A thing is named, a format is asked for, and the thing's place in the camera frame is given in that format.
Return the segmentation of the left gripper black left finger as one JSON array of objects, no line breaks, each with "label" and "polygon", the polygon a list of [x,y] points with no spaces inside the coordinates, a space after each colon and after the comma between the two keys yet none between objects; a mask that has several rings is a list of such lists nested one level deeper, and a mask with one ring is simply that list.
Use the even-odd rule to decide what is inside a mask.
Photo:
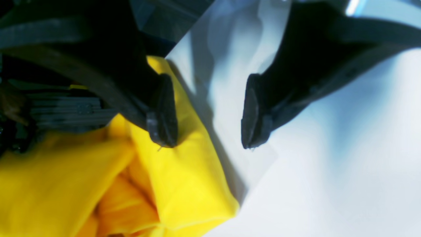
[{"label": "left gripper black left finger", "polygon": [[1,17],[1,53],[85,85],[163,147],[177,146],[170,75],[148,64],[128,0],[31,0]]}]

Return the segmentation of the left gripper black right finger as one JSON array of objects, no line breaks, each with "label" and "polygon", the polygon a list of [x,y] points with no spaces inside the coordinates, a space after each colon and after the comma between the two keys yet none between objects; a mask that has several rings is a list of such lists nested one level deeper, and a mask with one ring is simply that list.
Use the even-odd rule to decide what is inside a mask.
[{"label": "left gripper black right finger", "polygon": [[420,48],[419,0],[293,0],[273,62],[247,79],[241,142],[259,147],[308,105]]}]

